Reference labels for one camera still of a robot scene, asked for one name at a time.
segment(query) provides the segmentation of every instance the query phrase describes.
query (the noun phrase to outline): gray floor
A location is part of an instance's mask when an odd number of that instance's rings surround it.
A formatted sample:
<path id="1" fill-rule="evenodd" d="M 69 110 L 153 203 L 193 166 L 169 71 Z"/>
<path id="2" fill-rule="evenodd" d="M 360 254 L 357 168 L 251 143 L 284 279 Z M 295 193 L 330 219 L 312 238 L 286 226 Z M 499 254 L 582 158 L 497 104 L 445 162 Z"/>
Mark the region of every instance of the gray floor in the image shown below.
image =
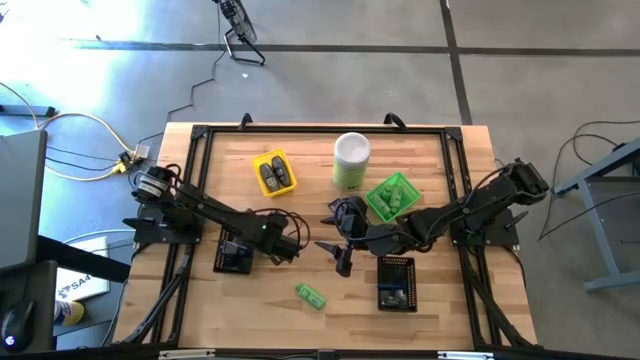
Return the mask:
<path id="1" fill-rule="evenodd" d="M 191 85 L 209 76 L 218 55 L 79 50 L 51 40 L 100 35 L 103 40 L 215 43 L 217 20 L 209 0 L 23 3 L 36 3 L 38 10 L 21 11 L 16 5 L 0 25 L 0 44 L 14 50 L 8 56 L 3 46 L 0 79 L 33 103 L 104 118 L 131 146 L 162 131 L 167 111 L 188 103 Z M 460 46 L 640 46 L 640 23 L 635 21 L 640 3 L 635 0 L 449 3 Z M 437 0 L 247 0 L 245 5 L 261 43 L 266 44 L 447 44 Z M 37 40 L 42 47 L 16 42 L 5 32 L 9 27 L 22 29 L 25 39 Z M 225 57 L 216 69 L 217 81 L 197 89 L 195 109 L 174 114 L 172 121 L 238 121 L 248 111 L 261 122 L 378 123 L 393 111 L 410 124 L 460 124 L 446 54 L 265 55 L 265 68 L 239 65 Z M 504 161 L 520 156 L 547 179 L 560 145 L 580 124 L 638 120 L 640 57 L 462 56 L 461 64 L 473 123 L 490 127 L 496 156 Z M 17 100 L 2 91 L 0 102 Z M 31 126 L 26 118 L 0 118 L 0 134 Z M 623 142 L 636 138 L 638 127 L 594 126 L 588 131 Z M 49 133 L 53 146 L 109 157 L 120 151 L 102 128 L 84 119 L 61 119 Z M 588 159 L 611 150 L 595 139 L 581 140 L 579 148 Z M 559 179 L 584 167 L 567 150 Z M 41 233 L 65 239 L 122 228 L 121 219 L 133 216 L 136 208 L 124 177 L 76 183 L 47 175 Z M 557 202 L 551 224 L 582 209 L 581 201 L 569 195 Z M 546 204 L 528 210 L 531 214 L 519 225 L 520 255 L 540 343 L 552 349 L 640 357 L 640 287 L 586 294 L 582 281 L 605 273 L 587 220 L 575 221 L 536 243 Z M 640 246 L 628 245 L 626 251 L 640 251 Z M 101 336 L 100 331 L 93 332 Z M 65 344 L 95 343 L 77 334 L 76 342 L 72 340 Z"/>

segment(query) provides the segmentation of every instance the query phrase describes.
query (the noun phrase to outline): white lid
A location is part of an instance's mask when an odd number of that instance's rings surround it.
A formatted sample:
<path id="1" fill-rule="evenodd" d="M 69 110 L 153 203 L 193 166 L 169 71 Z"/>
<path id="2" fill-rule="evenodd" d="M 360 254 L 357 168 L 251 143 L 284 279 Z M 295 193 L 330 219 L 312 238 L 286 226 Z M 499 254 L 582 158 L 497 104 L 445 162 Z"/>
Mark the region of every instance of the white lid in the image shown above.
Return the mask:
<path id="1" fill-rule="evenodd" d="M 341 135 L 334 147 L 335 156 L 351 164 L 360 164 L 369 160 L 371 155 L 371 144 L 362 134 L 346 133 Z"/>

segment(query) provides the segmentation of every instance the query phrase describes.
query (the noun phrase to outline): yellow tray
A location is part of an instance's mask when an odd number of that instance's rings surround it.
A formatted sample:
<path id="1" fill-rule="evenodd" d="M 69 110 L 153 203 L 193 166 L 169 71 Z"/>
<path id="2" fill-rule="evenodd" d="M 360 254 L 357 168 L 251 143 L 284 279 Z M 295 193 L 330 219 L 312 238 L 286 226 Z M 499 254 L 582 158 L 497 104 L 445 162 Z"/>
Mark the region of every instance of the yellow tray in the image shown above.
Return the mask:
<path id="1" fill-rule="evenodd" d="M 280 158 L 282 158 L 282 161 L 284 161 L 285 165 L 287 166 L 289 177 L 291 177 L 291 186 L 288 186 L 286 188 L 281 188 L 278 191 L 269 192 L 269 188 L 267 188 L 267 185 L 265 185 L 264 181 L 262 181 L 262 176 L 260 175 L 260 165 L 267 163 L 269 164 L 269 166 L 271 166 L 271 159 L 273 159 L 276 156 L 280 156 Z M 266 197 L 275 197 L 278 195 L 282 195 L 284 193 L 287 193 L 295 189 L 295 187 L 298 185 L 298 181 L 296 181 L 296 176 L 293 174 L 293 169 L 291 169 L 291 164 L 289 164 L 289 160 L 287 160 L 287 155 L 285 155 L 284 150 L 282 149 L 276 149 L 273 151 L 269 151 L 268 153 L 254 157 L 253 168 L 256 170 L 256 176 L 258 177 L 258 182 L 260 183 L 260 188 L 262 189 L 262 193 Z"/>

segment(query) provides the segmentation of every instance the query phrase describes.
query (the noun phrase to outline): wooden table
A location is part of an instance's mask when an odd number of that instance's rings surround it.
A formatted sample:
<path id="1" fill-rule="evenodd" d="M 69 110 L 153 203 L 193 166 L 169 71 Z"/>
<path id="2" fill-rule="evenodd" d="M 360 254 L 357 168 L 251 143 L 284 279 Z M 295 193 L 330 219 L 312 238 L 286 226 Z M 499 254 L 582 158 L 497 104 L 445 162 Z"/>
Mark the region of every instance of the wooden table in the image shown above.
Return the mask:
<path id="1" fill-rule="evenodd" d="M 192 125 L 167 125 L 160 164 L 184 164 Z M 484 126 L 463 126 L 462 130 L 475 184 L 495 169 L 489 132 Z M 296 211 L 309 222 L 312 241 L 343 243 L 335 228 L 319 222 L 330 215 L 327 203 L 344 195 L 331 182 L 333 145 L 337 137 L 337 134 L 216 134 L 206 192 L 236 209 L 279 207 Z M 372 155 L 364 186 L 358 194 L 364 195 L 401 171 L 422 192 L 414 208 L 449 202 L 436 136 L 367 137 L 372 144 Z M 260 191 L 251 160 L 277 148 L 286 151 L 298 187 L 289 194 L 269 199 Z M 196 162 L 194 169 L 199 168 Z M 373 211 L 368 215 L 372 222 L 379 221 Z M 412 314 L 378 311 L 376 258 L 368 252 L 354 252 L 350 278 L 339 276 L 329 253 L 313 244 L 302 250 L 291 264 L 274 266 L 257 255 L 250 276 L 214 273 L 219 229 L 217 224 L 208 222 L 203 241 L 196 250 L 180 347 L 472 348 L 459 258 L 448 236 L 441 237 L 429 253 L 405 255 L 416 259 L 419 303 L 418 312 Z M 167 248 L 152 245 L 133 262 L 114 340 L 130 334 L 157 299 Z M 518 264 L 501 248 L 488 248 L 487 261 L 497 303 L 521 334 L 535 342 Z M 324 309 L 317 311 L 297 297 L 295 285 L 300 282 L 309 284 L 327 298 Z M 173 307 L 170 303 L 165 336 L 171 327 Z M 483 334 L 488 339 L 484 307 L 480 306 L 478 312 Z"/>

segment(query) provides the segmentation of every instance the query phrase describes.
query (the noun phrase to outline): yellow cable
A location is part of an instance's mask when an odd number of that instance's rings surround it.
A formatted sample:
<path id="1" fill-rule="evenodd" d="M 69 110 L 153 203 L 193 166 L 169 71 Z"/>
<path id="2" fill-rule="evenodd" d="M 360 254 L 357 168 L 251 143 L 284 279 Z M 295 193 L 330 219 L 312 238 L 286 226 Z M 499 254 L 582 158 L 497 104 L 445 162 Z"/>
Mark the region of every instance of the yellow cable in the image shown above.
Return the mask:
<path id="1" fill-rule="evenodd" d="M 8 85 L 6 85 L 3 82 L 0 82 L 0 85 L 4 86 L 7 90 L 11 91 L 15 96 L 17 96 L 18 98 L 20 98 L 20 100 L 22 100 L 22 102 L 27 106 L 27 108 L 29 109 L 29 112 L 31 113 L 31 117 L 33 118 L 33 123 L 35 125 L 35 130 L 40 130 L 40 129 L 44 129 L 45 127 L 47 127 L 47 125 L 49 125 L 52 121 L 59 119 L 61 117 L 64 116 L 84 116 L 84 117 L 88 117 L 92 120 L 95 120 L 97 122 L 99 122 L 100 124 L 102 124 L 105 128 L 107 128 L 107 130 L 109 130 L 109 132 L 111 133 L 111 135 L 113 135 L 113 137 L 120 143 L 120 145 L 130 154 L 133 154 L 134 151 L 129 149 L 127 147 L 127 145 L 125 145 L 125 143 L 122 141 L 122 139 L 120 139 L 120 137 L 118 136 L 118 134 L 115 133 L 115 131 L 113 131 L 113 129 L 111 129 L 111 127 L 104 122 L 104 120 L 97 118 L 93 115 L 89 115 L 89 114 L 83 114 L 83 113 L 66 113 L 66 114 L 58 114 L 56 116 L 53 116 L 52 118 L 43 121 L 42 123 L 38 123 L 38 118 L 36 117 L 36 114 L 33 112 L 33 108 L 31 107 L 31 104 L 29 104 L 29 102 L 27 101 L 27 99 L 25 99 L 24 97 L 22 97 L 22 95 L 18 94 L 15 90 L 13 90 L 12 88 L 10 88 Z M 64 179 L 69 179 L 69 180 L 75 180 L 75 181 L 98 181 L 98 180 L 102 180 L 102 179 L 106 179 L 109 176 L 113 175 L 116 173 L 116 169 L 118 166 L 118 163 L 113 164 L 113 168 L 111 169 L 111 171 L 109 171 L 106 174 L 100 175 L 100 176 L 96 176 L 96 177 L 92 177 L 92 178 L 80 178 L 80 177 L 76 177 L 76 176 L 70 176 L 70 175 L 66 175 L 66 174 L 62 174 L 52 168 L 50 168 L 48 165 L 44 165 L 45 169 L 61 178 Z"/>

